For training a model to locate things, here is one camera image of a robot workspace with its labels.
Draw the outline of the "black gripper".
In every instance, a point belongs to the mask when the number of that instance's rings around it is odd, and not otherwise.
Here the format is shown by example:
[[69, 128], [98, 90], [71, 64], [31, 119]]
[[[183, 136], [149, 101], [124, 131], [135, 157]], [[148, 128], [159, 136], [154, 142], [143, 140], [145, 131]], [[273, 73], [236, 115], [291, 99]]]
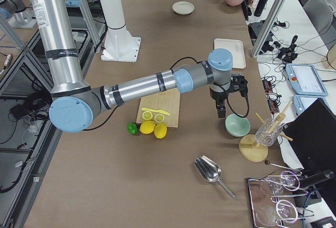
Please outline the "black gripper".
[[233, 74], [230, 78], [229, 83], [227, 83], [226, 85], [219, 85], [217, 83], [210, 85], [210, 96], [216, 102], [218, 118], [226, 117], [225, 100], [228, 98], [229, 94], [239, 92], [240, 95], [248, 101], [247, 84], [248, 81], [243, 75]]

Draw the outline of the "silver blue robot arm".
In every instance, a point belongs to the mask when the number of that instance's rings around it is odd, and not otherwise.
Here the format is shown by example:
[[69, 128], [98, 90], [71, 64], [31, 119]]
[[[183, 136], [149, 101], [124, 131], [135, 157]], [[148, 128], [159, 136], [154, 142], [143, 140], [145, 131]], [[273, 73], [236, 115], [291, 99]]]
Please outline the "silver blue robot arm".
[[79, 0], [30, 1], [54, 82], [49, 117], [61, 131], [89, 131], [99, 114], [115, 110], [125, 102], [174, 88], [184, 93], [209, 85], [221, 118], [230, 93], [248, 96], [247, 80], [232, 73], [232, 54], [222, 48], [213, 50], [206, 61], [192, 66], [157, 72], [115, 86], [92, 88], [83, 78], [66, 9], [67, 1]]

